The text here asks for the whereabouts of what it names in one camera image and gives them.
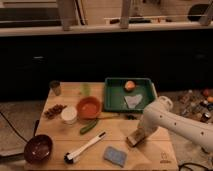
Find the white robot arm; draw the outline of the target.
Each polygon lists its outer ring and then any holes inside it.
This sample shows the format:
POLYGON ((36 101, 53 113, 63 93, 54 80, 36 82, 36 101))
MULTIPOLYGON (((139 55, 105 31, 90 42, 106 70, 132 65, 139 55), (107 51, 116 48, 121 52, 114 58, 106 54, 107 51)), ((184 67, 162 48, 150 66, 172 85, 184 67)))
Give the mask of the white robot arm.
POLYGON ((173 102, 166 96, 160 96, 148 104, 138 124, 142 136, 149 137, 161 126, 213 152, 213 125, 171 113, 172 108, 173 102))

